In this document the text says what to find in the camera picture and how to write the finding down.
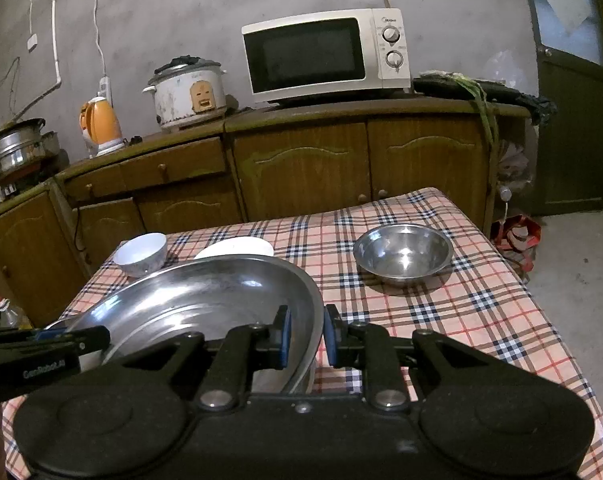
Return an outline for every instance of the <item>metal tray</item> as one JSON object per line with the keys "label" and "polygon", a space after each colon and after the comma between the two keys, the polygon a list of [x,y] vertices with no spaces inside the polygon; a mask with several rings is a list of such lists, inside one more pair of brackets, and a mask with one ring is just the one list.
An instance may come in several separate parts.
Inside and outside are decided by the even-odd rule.
{"label": "metal tray", "polygon": [[107,362],[181,333],[218,339],[238,325],[270,323],[282,304],[293,322],[288,368],[257,372],[252,389],[300,392],[321,339],[323,301],[306,272],[279,258],[231,254],[159,270],[104,298],[69,330],[107,327]]}

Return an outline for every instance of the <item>concrete floor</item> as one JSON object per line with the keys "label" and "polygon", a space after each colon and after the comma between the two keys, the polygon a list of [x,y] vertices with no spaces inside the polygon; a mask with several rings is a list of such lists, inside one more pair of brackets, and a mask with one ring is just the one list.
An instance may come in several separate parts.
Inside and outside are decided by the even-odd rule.
{"label": "concrete floor", "polygon": [[541,222],[529,290],[603,408],[603,213],[549,216]]}

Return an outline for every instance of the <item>rice cooker lid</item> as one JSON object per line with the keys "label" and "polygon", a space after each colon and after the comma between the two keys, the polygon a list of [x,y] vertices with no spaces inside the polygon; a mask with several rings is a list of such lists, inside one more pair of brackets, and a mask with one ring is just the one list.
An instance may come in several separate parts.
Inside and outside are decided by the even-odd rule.
{"label": "rice cooker lid", "polygon": [[195,70],[200,70],[210,66],[222,66],[222,64],[210,59],[204,59],[203,57],[174,57],[169,63],[166,63],[165,65],[155,69],[155,75],[150,78],[148,84],[152,85],[176,75],[193,72]]}

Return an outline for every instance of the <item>microwave window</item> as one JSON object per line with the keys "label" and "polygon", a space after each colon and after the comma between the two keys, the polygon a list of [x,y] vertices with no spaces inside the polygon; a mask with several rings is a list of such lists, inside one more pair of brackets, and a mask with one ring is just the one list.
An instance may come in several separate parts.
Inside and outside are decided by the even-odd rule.
{"label": "microwave window", "polygon": [[255,93],[365,77],[354,18],[288,25],[244,38]]}

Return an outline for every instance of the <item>microwave oven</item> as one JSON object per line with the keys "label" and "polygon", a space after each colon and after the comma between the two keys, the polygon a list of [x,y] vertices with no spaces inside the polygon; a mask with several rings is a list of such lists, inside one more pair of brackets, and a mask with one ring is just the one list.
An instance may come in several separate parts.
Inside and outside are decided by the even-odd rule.
{"label": "microwave oven", "polygon": [[399,9],[315,12],[242,27],[256,102],[409,88]]}

